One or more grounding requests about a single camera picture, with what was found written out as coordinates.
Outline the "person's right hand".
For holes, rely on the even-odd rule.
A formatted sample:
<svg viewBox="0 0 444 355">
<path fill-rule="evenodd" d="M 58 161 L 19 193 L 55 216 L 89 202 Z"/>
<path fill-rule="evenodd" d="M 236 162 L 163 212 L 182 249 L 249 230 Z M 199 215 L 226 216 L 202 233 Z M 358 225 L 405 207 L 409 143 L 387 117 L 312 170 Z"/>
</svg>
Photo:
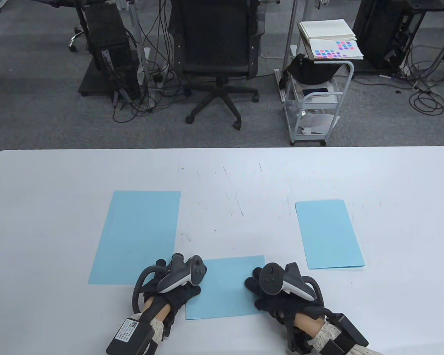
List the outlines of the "person's right hand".
<svg viewBox="0 0 444 355">
<path fill-rule="evenodd" d="M 325 319 L 325 315 L 320 312 L 324 306 L 317 300 L 307 301 L 296 294 L 287 294 L 284 291 L 276 295 L 264 292 L 259 283 L 261 270 L 261 267 L 256 267 L 252 271 L 252 276 L 245 280 L 246 288 L 255 295 L 254 306 L 257 310 L 268 312 L 281 324 L 284 324 L 284 318 L 295 318 L 296 314 L 304 314 L 314 320 Z"/>
</svg>

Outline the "person's left hand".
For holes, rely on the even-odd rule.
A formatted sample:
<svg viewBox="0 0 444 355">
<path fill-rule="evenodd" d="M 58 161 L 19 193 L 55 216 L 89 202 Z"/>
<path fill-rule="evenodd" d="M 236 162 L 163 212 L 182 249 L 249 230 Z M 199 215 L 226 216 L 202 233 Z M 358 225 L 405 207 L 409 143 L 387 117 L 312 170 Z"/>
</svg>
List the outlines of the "person's left hand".
<svg viewBox="0 0 444 355">
<path fill-rule="evenodd" d="M 194 286 L 191 282 L 186 282 L 185 285 L 176 287 L 164 294 L 157 292 L 157 285 L 167 274 L 167 271 L 155 273 L 153 279 L 140 287 L 141 293 L 144 294 L 145 308 L 154 309 L 153 303 L 156 303 L 158 313 L 155 314 L 154 319 L 164 321 L 168 317 L 173 317 L 179 309 L 186 304 L 190 299 L 198 296 L 201 292 L 199 285 Z"/>
</svg>

